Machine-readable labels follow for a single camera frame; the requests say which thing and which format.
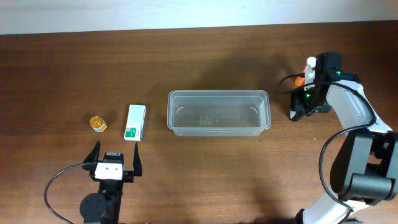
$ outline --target white bottle cap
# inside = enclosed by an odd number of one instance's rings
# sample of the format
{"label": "white bottle cap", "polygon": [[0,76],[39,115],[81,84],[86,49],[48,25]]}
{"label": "white bottle cap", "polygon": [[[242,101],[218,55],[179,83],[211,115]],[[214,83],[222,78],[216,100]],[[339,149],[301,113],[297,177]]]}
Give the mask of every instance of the white bottle cap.
{"label": "white bottle cap", "polygon": [[316,57],[309,57],[307,59],[307,65],[311,66],[311,68],[315,67],[317,64],[317,58]]}

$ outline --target gold lid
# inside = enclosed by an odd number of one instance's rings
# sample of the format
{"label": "gold lid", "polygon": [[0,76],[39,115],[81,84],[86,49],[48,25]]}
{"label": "gold lid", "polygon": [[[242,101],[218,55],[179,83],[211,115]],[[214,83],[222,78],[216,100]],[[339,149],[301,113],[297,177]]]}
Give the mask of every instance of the gold lid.
{"label": "gold lid", "polygon": [[103,120],[99,116],[94,116],[90,119],[90,125],[92,128],[98,128],[102,125]]}

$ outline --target black wire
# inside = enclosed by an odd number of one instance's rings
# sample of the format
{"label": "black wire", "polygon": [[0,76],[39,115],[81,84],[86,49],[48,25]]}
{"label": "black wire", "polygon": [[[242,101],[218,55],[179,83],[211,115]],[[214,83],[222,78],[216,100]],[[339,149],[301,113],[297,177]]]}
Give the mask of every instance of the black wire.
{"label": "black wire", "polygon": [[51,185],[51,183],[55,180],[55,178],[57,178],[59,175],[63,174],[64,172],[74,169],[76,167],[80,167],[80,166],[85,166],[85,165],[94,165],[94,162],[86,162],[86,163],[82,163],[82,164],[76,164],[70,167],[67,167],[63,170],[61,170],[58,174],[55,174],[50,181],[47,183],[47,185],[45,186],[44,189],[44,203],[47,206],[47,208],[59,219],[63,220],[64,222],[68,223],[68,224],[73,224],[71,221],[67,220],[66,218],[63,218],[60,214],[58,214],[56,211],[54,211],[54,209],[52,209],[51,205],[49,204],[49,201],[47,200],[47,191],[49,190],[49,187]]}
{"label": "black wire", "polygon": [[349,219],[349,216],[352,214],[353,212],[348,211],[346,216],[344,216],[344,218],[338,223],[338,224],[343,224],[345,221],[347,221]]}
{"label": "black wire", "polygon": [[353,213],[353,212],[354,212],[353,208],[352,208],[351,206],[347,205],[346,203],[342,202],[342,201],[339,200],[338,198],[336,198],[336,197],[330,192],[330,190],[328,189],[328,187],[326,186],[325,178],[323,177],[323,156],[325,155],[326,148],[327,148],[327,147],[329,146],[329,144],[330,144],[333,140],[335,140],[338,136],[341,136],[342,134],[347,133],[347,132],[349,132],[349,131],[354,131],[354,130],[359,130],[359,129],[363,129],[363,128],[368,128],[368,127],[374,125],[374,123],[376,123],[376,115],[374,114],[374,111],[373,111],[373,109],[372,109],[372,106],[371,106],[370,103],[365,99],[365,97],[363,97],[362,95],[360,95],[360,94],[358,93],[358,91],[356,91],[356,90],[354,90],[354,89],[352,89],[352,88],[350,88],[350,87],[348,87],[348,86],[346,86],[346,85],[340,84],[340,83],[335,83],[335,82],[324,82],[324,81],[320,81],[320,82],[311,82],[311,83],[302,85],[302,86],[300,86],[300,87],[298,87],[298,88],[295,88],[295,89],[293,89],[293,90],[288,90],[288,91],[284,91],[284,92],[282,92],[282,91],[280,90],[280,84],[282,84],[282,82],[283,82],[284,80],[286,80],[287,78],[290,78],[290,77],[302,77],[302,75],[303,75],[302,73],[297,74],[297,75],[289,75],[289,76],[285,77],[284,79],[282,79],[281,82],[280,82],[279,85],[278,85],[278,91],[279,91],[279,93],[281,93],[281,94],[293,93],[293,92],[295,92],[295,91],[299,91],[299,90],[305,88],[306,86],[310,86],[310,85],[315,85],[315,86],[316,86],[316,85],[335,85],[335,86],[342,87],[342,88],[344,88],[344,89],[346,89],[346,90],[349,90],[349,91],[352,92],[354,95],[356,95],[359,99],[362,100],[362,102],[363,102],[363,103],[365,104],[365,106],[368,108],[369,112],[372,114],[372,119],[370,120],[370,122],[369,122],[368,124],[363,124],[363,125],[358,125],[358,126],[353,126],[353,127],[350,127],[350,128],[346,128],[346,129],[344,129],[344,130],[342,130],[342,131],[339,131],[339,132],[337,132],[336,134],[332,135],[332,137],[330,137],[330,138],[326,141],[326,143],[323,145],[323,147],[322,147],[322,149],[321,149],[321,153],[320,153],[320,155],[319,155],[319,164],[318,164],[318,167],[319,167],[319,178],[320,178],[320,180],[321,180],[321,184],[322,184],[323,189],[325,190],[325,192],[329,195],[329,197],[330,197],[331,199],[333,199],[336,203],[338,203],[338,204],[340,204],[340,205],[346,207],[346,208],[349,210],[349,213],[350,213],[350,212]]}

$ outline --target white wall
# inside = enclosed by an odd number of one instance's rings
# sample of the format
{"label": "white wall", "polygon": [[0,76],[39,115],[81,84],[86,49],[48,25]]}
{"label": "white wall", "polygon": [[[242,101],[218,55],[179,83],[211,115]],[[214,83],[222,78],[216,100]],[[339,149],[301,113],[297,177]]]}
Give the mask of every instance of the white wall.
{"label": "white wall", "polygon": [[0,34],[392,19],[396,0],[0,0]]}

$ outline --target green label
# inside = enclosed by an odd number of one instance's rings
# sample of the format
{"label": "green label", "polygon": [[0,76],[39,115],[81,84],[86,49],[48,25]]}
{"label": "green label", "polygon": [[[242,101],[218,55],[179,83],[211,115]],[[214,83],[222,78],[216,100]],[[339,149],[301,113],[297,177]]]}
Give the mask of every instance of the green label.
{"label": "green label", "polygon": [[136,137],[136,128],[126,128],[126,132],[124,133],[124,137],[134,138]]}

